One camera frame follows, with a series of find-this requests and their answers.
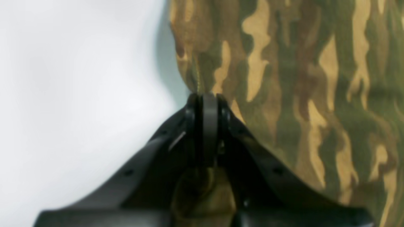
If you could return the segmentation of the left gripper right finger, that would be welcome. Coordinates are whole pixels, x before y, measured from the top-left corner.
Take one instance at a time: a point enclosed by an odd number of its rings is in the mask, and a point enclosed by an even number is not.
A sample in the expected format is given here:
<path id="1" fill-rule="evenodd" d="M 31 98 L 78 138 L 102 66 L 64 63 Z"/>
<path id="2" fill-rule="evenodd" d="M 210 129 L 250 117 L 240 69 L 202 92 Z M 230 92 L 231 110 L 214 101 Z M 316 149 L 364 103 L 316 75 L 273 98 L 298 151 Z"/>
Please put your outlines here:
<path id="1" fill-rule="evenodd" d="M 235 118 L 223 96 L 202 95 L 203 154 L 226 172 L 232 227 L 373 227 L 363 208 L 339 205 L 300 180 Z"/>

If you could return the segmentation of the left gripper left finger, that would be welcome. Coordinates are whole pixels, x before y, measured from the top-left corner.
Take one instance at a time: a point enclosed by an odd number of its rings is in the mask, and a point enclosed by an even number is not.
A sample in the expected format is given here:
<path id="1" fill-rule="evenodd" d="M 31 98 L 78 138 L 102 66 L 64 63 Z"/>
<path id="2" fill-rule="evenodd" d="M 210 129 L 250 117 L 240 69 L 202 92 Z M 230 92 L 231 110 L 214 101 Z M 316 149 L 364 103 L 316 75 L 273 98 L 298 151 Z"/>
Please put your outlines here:
<path id="1" fill-rule="evenodd" d="M 171 116 L 112 177 L 79 201 L 45 210 L 35 227 L 171 227 L 177 182 L 196 165 L 194 135 L 200 97 Z"/>

